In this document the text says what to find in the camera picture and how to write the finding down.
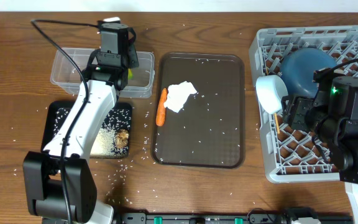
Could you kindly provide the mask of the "wooden chopstick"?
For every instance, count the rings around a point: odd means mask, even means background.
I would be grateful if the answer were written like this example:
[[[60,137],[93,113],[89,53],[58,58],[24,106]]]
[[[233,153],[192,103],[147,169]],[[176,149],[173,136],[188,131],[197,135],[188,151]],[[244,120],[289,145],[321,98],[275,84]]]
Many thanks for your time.
[[[279,122],[278,122],[277,113],[274,113],[273,117],[274,117],[274,121],[275,121],[275,127],[276,127],[277,134],[280,134],[280,125],[279,125]]]

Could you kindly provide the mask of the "yellow green snack wrapper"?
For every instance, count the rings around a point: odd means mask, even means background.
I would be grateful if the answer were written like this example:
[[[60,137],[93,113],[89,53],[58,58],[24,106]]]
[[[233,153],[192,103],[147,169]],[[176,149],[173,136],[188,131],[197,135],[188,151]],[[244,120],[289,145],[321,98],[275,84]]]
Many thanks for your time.
[[[133,78],[133,72],[131,69],[128,69],[128,79],[131,80]]]

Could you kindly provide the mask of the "light blue rice bowl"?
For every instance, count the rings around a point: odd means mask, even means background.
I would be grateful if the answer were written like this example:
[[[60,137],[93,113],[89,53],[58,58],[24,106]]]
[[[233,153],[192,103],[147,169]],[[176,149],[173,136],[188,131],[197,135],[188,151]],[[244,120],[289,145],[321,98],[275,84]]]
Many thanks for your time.
[[[282,98],[288,96],[288,90],[278,75],[259,77],[255,87],[259,103],[268,114],[277,113],[282,109]]]

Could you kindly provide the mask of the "dark blue plate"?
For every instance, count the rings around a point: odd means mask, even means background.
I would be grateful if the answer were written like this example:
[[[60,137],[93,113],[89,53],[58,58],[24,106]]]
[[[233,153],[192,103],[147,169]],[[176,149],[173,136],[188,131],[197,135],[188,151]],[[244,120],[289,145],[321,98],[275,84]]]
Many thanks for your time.
[[[317,84],[313,82],[314,72],[336,65],[336,60],[322,50],[300,49],[284,57],[280,66],[281,79],[289,95],[314,98],[318,91]]]

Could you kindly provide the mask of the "white napkin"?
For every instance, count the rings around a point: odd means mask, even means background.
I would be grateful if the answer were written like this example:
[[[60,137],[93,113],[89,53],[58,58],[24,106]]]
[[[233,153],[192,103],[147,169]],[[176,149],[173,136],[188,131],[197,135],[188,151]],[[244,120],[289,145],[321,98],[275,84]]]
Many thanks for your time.
[[[164,107],[178,113],[186,103],[190,95],[197,93],[197,90],[191,82],[184,81],[177,85],[170,85],[168,87],[167,99],[164,102]]]

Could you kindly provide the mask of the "orange carrot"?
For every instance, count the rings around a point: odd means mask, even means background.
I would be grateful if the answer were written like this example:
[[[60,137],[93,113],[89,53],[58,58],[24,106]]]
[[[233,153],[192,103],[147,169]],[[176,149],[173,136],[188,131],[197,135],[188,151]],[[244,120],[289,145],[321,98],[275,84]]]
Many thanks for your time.
[[[155,118],[155,123],[157,126],[163,126],[165,122],[166,108],[164,106],[164,103],[167,100],[167,95],[168,95],[168,90],[166,88],[163,88],[158,102],[157,114]]]

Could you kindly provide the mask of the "brown food scrap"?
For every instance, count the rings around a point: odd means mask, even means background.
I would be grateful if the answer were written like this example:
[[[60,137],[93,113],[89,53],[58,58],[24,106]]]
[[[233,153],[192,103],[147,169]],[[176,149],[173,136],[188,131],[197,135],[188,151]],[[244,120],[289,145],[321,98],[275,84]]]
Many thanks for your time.
[[[122,149],[128,145],[129,132],[126,129],[120,129],[115,135],[115,144],[118,149]]]

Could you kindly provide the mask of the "pile of white rice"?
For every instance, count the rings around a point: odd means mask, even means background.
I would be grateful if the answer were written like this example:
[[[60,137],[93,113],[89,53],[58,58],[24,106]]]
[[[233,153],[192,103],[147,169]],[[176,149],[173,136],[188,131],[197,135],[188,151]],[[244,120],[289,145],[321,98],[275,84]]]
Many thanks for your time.
[[[91,157],[121,159],[129,153],[129,146],[118,149],[115,144],[116,132],[131,130],[132,110],[114,108],[105,117],[91,150]]]

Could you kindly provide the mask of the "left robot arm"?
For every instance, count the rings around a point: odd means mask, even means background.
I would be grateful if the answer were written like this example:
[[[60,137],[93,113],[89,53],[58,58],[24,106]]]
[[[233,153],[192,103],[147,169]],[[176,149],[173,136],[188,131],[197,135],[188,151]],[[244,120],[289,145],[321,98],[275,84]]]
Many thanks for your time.
[[[100,48],[79,73],[82,85],[64,123],[42,152],[30,151],[23,162],[27,206],[31,215],[66,223],[112,223],[114,209],[97,199],[89,168],[90,152],[99,129],[126,87],[129,71],[138,67],[133,28],[113,17],[95,25]]]

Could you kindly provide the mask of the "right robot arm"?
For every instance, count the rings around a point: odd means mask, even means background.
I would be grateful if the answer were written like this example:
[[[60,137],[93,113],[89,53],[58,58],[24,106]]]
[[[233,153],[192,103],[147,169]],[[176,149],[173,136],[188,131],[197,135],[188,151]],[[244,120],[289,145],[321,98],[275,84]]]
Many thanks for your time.
[[[283,121],[327,145],[329,155],[322,158],[339,171],[358,223],[358,77],[325,68],[315,71],[313,82],[318,85],[314,97],[282,98]]]

